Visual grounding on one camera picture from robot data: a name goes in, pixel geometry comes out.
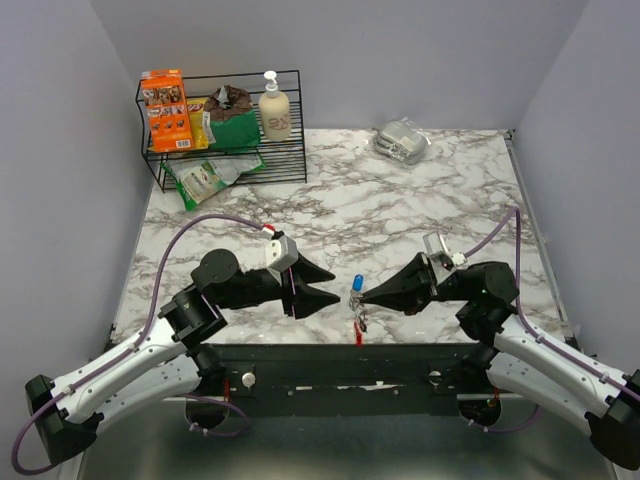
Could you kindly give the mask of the red handled key organizer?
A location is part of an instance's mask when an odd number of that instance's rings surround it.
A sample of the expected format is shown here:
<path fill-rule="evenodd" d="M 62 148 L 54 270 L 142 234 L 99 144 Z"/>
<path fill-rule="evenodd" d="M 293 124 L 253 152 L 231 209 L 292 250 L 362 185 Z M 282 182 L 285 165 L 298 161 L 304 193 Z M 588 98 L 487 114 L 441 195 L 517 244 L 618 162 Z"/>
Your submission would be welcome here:
<path fill-rule="evenodd" d="M 367 311 L 361 303 L 361 293 L 351 291 L 348 299 L 348 307 L 353 314 L 353 327 L 355 345 L 362 346 L 364 344 L 364 335 L 367 333 Z"/>

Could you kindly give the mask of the blue tagged key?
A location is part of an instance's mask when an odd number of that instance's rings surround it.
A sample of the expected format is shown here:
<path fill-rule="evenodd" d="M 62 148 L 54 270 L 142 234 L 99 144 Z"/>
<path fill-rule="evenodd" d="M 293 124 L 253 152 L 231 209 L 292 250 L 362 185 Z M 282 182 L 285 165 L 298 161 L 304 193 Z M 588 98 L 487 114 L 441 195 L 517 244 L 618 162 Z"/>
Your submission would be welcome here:
<path fill-rule="evenodd" d="M 364 277 L 361 274 L 356 274 L 352 282 L 352 290 L 354 292 L 361 292 L 364 285 Z"/>

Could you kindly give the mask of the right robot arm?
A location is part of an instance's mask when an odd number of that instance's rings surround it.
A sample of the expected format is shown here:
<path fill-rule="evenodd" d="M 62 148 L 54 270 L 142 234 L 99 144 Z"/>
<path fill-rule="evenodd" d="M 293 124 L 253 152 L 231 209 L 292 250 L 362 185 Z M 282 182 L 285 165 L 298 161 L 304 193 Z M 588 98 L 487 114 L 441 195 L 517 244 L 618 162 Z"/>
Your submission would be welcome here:
<path fill-rule="evenodd" d="M 612 463 L 638 470 L 639 375 L 607 366 L 521 318 L 508 264 L 458 267 L 421 253 L 361 301 L 406 315 L 432 302 L 462 302 L 459 325 L 484 347 L 460 367 L 467 389 L 492 385 L 525 397 L 576 426 Z"/>

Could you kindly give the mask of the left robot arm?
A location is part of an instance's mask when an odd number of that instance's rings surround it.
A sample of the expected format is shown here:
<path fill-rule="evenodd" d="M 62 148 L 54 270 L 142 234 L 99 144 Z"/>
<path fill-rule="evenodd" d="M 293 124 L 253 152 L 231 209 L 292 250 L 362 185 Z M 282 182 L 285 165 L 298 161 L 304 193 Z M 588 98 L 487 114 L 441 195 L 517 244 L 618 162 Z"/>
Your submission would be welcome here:
<path fill-rule="evenodd" d="M 279 301 L 287 316 L 303 319 L 339 302 L 316 287 L 334 274 L 285 250 L 282 240 L 268 241 L 266 253 L 266 267 L 242 271 L 231 251 L 208 252 L 191 283 L 152 308 L 150 323 L 131 337 L 68 374 L 29 380 L 29 423 L 50 464 L 84 452 L 129 412 L 167 397 L 214 393 L 224 369 L 206 342 L 226 326 L 223 310 Z"/>

